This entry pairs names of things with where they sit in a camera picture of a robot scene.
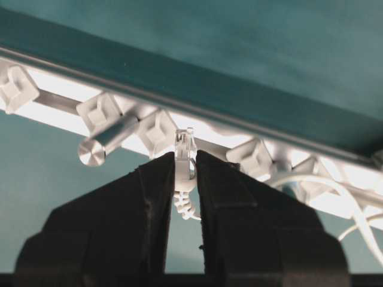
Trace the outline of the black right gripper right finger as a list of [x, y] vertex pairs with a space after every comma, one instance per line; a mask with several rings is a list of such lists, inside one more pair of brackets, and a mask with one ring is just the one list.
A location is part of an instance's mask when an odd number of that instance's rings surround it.
[[340, 243], [313, 208], [199, 151], [205, 273], [223, 286], [349, 286]]

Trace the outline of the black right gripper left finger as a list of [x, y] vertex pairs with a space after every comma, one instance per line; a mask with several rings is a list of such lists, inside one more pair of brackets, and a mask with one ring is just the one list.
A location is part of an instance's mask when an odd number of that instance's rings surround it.
[[174, 153], [55, 208], [25, 241], [15, 286], [136, 286], [163, 274]]

